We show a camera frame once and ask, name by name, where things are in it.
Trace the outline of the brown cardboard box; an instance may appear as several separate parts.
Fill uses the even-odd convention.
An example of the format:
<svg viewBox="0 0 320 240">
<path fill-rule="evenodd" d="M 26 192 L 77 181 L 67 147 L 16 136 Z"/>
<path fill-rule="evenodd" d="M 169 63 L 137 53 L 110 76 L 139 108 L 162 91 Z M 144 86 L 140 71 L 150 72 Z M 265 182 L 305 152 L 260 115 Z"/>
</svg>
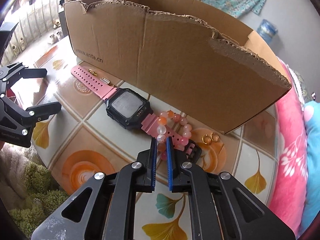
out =
<svg viewBox="0 0 320 240">
<path fill-rule="evenodd" d="M 256 31 L 198 0 L 71 0 L 64 11 L 77 57 L 220 133 L 291 89 Z"/>
</svg>

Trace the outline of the metal balcony railing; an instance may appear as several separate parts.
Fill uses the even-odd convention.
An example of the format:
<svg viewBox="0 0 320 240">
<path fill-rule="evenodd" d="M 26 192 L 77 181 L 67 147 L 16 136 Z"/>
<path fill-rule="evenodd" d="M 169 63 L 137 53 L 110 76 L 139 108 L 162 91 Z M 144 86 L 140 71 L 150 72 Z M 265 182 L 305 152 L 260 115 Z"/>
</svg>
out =
<svg viewBox="0 0 320 240">
<path fill-rule="evenodd" d="M 32 5 L 25 5 L 14 13 L 9 13 L 7 20 L 12 20 L 17 26 L 5 49 L 1 65 L 5 66 L 14 62 L 20 54 L 40 38 L 48 41 L 49 35 L 54 32 L 54 21 L 60 20 L 60 9 L 60 0 L 37 0 Z"/>
</svg>

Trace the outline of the pink strap black watch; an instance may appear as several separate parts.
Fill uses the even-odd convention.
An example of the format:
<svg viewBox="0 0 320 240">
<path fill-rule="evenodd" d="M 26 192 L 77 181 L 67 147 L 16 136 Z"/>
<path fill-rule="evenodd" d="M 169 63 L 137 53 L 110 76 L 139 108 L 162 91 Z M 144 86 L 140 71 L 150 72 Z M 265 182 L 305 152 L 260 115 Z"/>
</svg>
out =
<svg viewBox="0 0 320 240">
<path fill-rule="evenodd" d="M 201 148 L 190 139 L 192 126 L 188 120 L 172 110 L 154 113 L 150 102 L 131 88 L 111 87 L 93 76 L 88 69 L 77 65 L 71 74 L 106 105 L 107 115 L 127 130 L 142 130 L 157 141 L 157 151 L 168 152 L 165 141 L 171 137 L 175 149 L 184 151 L 187 159 L 196 163 Z"/>
</svg>

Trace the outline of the gold rhinestone hair clip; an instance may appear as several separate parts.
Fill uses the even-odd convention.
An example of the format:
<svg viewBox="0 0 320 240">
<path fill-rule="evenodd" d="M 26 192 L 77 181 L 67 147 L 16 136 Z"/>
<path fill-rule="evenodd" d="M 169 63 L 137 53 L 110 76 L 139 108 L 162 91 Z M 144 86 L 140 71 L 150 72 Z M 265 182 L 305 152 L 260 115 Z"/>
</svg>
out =
<svg viewBox="0 0 320 240">
<path fill-rule="evenodd" d="M 108 79 L 105 78 L 105 77 L 101 77 L 101 78 L 100 78 L 100 81 L 101 81 L 102 83 L 105 83 L 105 84 L 108 85 L 108 86 L 116 87 L 116 85 L 114 85 L 110 80 L 108 80 Z"/>
</svg>

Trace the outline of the blue water jug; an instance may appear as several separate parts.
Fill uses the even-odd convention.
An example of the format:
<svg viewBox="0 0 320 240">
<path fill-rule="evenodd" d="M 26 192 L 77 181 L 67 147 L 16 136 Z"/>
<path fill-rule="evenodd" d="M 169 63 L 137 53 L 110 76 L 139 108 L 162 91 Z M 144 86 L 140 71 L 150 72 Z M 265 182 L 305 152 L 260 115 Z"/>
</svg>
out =
<svg viewBox="0 0 320 240">
<path fill-rule="evenodd" d="M 270 44 L 273 38 L 277 35 L 278 29 L 273 23 L 263 19 L 257 28 L 257 33 L 267 44 Z"/>
</svg>

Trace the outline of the patterned plastic tablecloth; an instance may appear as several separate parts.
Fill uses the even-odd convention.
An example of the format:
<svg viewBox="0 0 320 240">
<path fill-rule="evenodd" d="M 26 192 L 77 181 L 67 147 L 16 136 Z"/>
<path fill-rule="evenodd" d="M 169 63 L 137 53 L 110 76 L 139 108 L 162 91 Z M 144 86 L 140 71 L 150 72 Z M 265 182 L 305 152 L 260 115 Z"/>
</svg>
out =
<svg viewBox="0 0 320 240">
<path fill-rule="evenodd" d="M 150 146 L 151 138 L 142 131 L 127 131 L 109 118 L 98 96 L 74 78 L 71 69 L 80 64 L 68 38 L 55 45 L 38 40 L 18 61 L 26 66 L 45 68 L 43 79 L 20 80 L 13 87 L 23 108 L 60 102 L 61 111 L 36 125 L 31 141 L 44 165 L 62 188 L 73 193 L 95 172 L 119 171 Z M 189 116 L 192 139 L 202 148 L 198 160 L 205 171 L 227 171 L 244 183 L 257 175 L 263 184 L 256 196 L 269 203 L 278 167 L 277 117 L 274 107 L 227 135 Z M 218 142 L 205 145 L 203 135 L 217 133 Z M 157 159 L 156 189 L 139 193 L 136 199 L 135 239 L 191 239 L 188 197 L 172 193 L 167 186 L 167 163 Z"/>
</svg>

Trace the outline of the blue plush pillow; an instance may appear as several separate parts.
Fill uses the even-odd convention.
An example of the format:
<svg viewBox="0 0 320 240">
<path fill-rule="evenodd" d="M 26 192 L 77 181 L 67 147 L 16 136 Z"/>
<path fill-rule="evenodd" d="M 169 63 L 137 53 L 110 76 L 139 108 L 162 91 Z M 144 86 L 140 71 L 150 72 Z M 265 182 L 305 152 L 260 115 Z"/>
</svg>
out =
<svg viewBox="0 0 320 240">
<path fill-rule="evenodd" d="M 307 133 L 308 181 L 306 200 L 300 233 L 303 233 L 319 212 L 319 103 L 310 101 L 304 106 L 304 121 Z"/>
</svg>

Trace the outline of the pink floral blanket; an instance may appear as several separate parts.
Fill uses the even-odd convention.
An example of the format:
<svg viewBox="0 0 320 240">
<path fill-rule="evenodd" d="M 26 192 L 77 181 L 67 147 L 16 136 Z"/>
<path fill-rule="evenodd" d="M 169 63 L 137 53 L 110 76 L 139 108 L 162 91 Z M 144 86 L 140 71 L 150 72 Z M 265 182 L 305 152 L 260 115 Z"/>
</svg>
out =
<svg viewBox="0 0 320 240">
<path fill-rule="evenodd" d="M 277 176 L 269 208 L 298 235 L 308 179 L 307 135 L 295 85 L 275 104 Z"/>
</svg>

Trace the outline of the small gold stud earring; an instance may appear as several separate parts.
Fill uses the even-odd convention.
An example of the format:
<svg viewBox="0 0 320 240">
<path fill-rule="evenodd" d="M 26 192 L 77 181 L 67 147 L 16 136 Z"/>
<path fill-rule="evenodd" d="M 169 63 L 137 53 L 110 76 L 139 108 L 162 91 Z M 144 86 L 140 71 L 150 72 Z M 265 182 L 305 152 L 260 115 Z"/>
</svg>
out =
<svg viewBox="0 0 320 240">
<path fill-rule="evenodd" d="M 91 75 L 93 75 L 93 76 L 97 76 L 98 74 L 94 71 L 94 70 L 92 70 L 92 69 L 88 69 L 87 70 Z"/>
</svg>

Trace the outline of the white shoes pair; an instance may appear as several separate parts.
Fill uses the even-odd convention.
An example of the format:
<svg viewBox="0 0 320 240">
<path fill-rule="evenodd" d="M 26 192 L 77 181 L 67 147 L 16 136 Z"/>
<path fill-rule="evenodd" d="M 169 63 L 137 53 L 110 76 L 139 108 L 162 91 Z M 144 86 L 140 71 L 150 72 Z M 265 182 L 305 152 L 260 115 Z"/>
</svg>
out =
<svg viewBox="0 0 320 240">
<path fill-rule="evenodd" d="M 60 20 L 56 19 L 53 24 L 53 33 L 49 35 L 49 44 L 56 44 L 63 38 Z"/>
</svg>

